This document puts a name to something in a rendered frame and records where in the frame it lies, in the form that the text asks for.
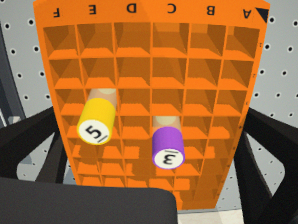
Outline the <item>orange tube rack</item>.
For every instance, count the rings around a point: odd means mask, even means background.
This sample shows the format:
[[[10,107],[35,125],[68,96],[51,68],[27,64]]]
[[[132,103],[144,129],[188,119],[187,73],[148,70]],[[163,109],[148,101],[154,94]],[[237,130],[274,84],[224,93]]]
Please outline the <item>orange tube rack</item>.
[[[215,208],[252,97],[270,4],[36,0],[33,8],[76,184],[162,188],[176,196],[177,210]],[[81,115],[91,89],[117,94],[112,136],[102,145],[81,140],[80,116],[67,116]],[[185,150],[180,167],[153,164],[153,116],[179,116]]]

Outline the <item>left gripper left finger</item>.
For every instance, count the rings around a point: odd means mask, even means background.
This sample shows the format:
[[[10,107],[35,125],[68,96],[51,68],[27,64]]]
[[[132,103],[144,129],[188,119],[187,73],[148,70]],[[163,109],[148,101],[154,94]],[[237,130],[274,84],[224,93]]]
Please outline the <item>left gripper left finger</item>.
[[[0,177],[18,179],[18,164],[52,134],[49,151],[35,181],[63,183],[68,157],[53,106],[0,128]]]

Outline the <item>yellow-capped vial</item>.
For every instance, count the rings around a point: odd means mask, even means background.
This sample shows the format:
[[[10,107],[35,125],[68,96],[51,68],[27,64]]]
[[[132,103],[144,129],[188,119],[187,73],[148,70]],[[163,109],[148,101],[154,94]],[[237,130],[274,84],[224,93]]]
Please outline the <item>yellow-capped vial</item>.
[[[78,136],[92,145],[107,143],[112,136],[116,107],[116,89],[91,89],[77,124]]]

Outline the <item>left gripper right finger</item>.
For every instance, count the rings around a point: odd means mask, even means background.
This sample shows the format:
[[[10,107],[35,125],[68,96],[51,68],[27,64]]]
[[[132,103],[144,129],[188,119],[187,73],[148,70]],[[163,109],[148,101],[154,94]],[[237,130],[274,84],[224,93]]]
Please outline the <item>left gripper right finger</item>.
[[[273,197],[246,133],[284,166]],[[249,107],[233,160],[244,224],[288,224],[298,215],[298,128]]]

